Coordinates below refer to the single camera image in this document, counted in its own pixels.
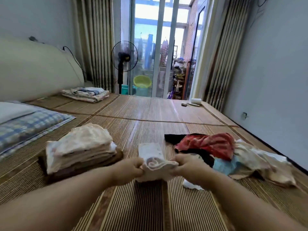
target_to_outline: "hand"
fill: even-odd
[[[122,186],[137,177],[141,177],[144,171],[140,168],[143,164],[143,159],[139,157],[133,157],[123,159],[118,163],[110,166],[111,170],[111,184],[113,186]]]
[[[190,154],[176,154],[172,161],[179,163],[179,166],[171,171],[173,176],[182,176],[192,184],[211,189],[216,172],[203,160]]]

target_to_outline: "electric fan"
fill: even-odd
[[[136,46],[129,41],[120,41],[112,49],[111,60],[118,70],[119,93],[122,93],[123,72],[132,70],[138,62]]]

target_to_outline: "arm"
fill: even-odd
[[[0,206],[1,228],[71,230],[103,190],[140,177],[142,163],[141,158],[125,159],[23,195]]]
[[[179,167],[172,172],[187,181],[211,190],[236,230],[302,231],[306,230],[289,216],[267,204],[231,178],[211,169],[191,155],[173,158]]]

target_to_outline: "plaid pillow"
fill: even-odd
[[[37,107],[37,111],[0,125],[0,159],[75,119],[74,116]]]

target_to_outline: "pillow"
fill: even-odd
[[[34,108],[36,112],[32,114],[0,124],[0,159],[75,119],[68,114],[40,107]]]
[[[0,110],[0,124],[2,124],[9,120],[34,113],[37,111],[37,108],[18,103],[0,102]]]

